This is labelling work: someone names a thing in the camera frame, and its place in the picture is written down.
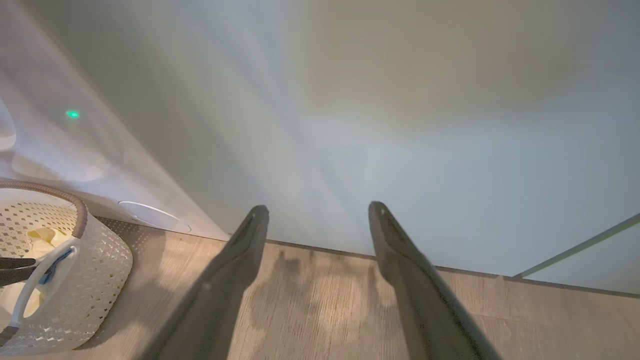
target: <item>laundry basket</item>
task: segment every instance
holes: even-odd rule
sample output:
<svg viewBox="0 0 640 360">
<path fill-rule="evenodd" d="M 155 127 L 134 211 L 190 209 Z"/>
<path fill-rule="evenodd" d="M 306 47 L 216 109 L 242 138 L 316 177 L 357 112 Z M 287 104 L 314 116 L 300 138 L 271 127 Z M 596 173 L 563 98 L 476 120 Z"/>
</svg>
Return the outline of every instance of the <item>laundry basket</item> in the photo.
<svg viewBox="0 0 640 360">
<path fill-rule="evenodd" d="M 0 254 L 28 258 L 27 232 L 40 227 L 72 236 L 42 259 L 20 292 L 10 321 L 0 323 L 0 356 L 46 354 L 82 345 L 109 313 L 131 271 L 131 250 L 89 214 L 79 197 L 40 184 L 0 181 Z M 70 253 L 59 261 L 64 270 L 56 271 L 47 297 L 25 317 L 33 289 L 64 252 Z"/>
</svg>

